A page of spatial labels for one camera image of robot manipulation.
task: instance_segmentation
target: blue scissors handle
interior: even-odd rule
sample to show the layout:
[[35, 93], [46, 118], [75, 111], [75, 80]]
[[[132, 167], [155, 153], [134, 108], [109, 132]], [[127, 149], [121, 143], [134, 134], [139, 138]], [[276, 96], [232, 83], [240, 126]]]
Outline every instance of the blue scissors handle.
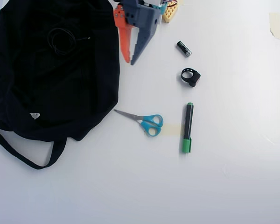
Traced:
[[161, 132], [160, 127], [150, 124], [147, 121], [142, 121], [140, 125], [144, 128], [145, 132], [151, 137], [155, 137]]
[[155, 114], [155, 115], [151, 115], [151, 116], [144, 116], [143, 121], [147, 121], [149, 123], [157, 125], [157, 127], [163, 127], [163, 124], [164, 124], [163, 117], [159, 114]]

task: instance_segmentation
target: bag strap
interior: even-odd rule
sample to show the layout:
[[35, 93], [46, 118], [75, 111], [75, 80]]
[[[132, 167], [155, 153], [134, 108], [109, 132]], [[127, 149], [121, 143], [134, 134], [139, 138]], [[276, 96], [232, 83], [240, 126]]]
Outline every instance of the bag strap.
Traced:
[[52, 166], [58, 160], [60, 155], [62, 154], [62, 152], [65, 148], [65, 145], [66, 145], [66, 140], [67, 139], [64, 139], [61, 141], [54, 141], [52, 155], [51, 155], [49, 163], [46, 166], [39, 166], [39, 165], [33, 163], [32, 161], [30, 161], [29, 159], [27, 159], [26, 157], [24, 157], [23, 155], [19, 154], [14, 148], [12, 148], [12, 146], [0, 134], [0, 145], [2, 145], [11, 155], [17, 157], [19, 160], [23, 161], [28, 166], [30, 166], [34, 169], [44, 169], [46, 167]]

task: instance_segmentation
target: black bag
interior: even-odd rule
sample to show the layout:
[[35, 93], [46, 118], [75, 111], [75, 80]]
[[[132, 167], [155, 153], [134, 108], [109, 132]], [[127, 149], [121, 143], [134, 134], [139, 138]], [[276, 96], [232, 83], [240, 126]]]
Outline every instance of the black bag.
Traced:
[[116, 105], [119, 41], [108, 0], [10, 0], [0, 11], [0, 129], [54, 142], [81, 140]]

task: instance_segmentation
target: tape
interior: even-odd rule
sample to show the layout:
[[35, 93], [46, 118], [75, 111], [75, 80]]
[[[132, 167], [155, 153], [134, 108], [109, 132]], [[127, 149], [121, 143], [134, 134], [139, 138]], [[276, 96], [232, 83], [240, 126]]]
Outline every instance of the tape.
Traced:
[[162, 136], [181, 136], [184, 126], [176, 124], [164, 124], [160, 135]]
[[280, 40], [280, 13], [270, 13], [270, 28], [272, 35]]

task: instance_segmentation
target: green marker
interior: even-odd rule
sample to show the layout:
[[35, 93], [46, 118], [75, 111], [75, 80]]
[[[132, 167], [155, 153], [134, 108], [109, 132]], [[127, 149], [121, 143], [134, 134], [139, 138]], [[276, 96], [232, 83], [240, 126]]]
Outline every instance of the green marker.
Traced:
[[192, 103], [187, 104], [186, 118], [185, 118], [185, 133], [183, 135], [182, 142], [182, 152], [190, 153], [191, 152], [191, 128], [192, 128], [192, 118], [193, 118], [194, 105]]

